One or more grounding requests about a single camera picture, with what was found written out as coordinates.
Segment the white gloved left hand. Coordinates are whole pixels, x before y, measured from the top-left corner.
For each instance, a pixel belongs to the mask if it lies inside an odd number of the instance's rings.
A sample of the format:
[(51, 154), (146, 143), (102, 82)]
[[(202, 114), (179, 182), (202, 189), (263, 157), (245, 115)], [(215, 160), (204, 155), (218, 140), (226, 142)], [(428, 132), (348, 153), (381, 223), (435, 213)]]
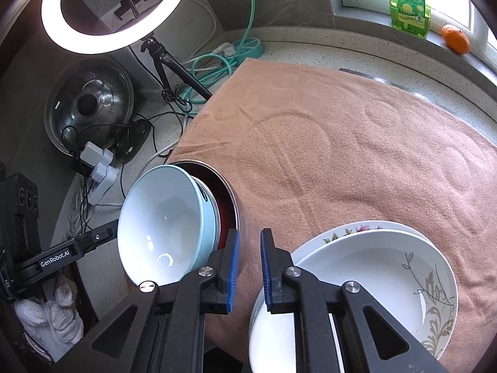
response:
[(76, 308), (76, 299), (76, 284), (60, 274), (52, 300), (22, 299), (13, 304), (28, 343), (53, 362), (58, 362), (83, 337), (84, 325)]

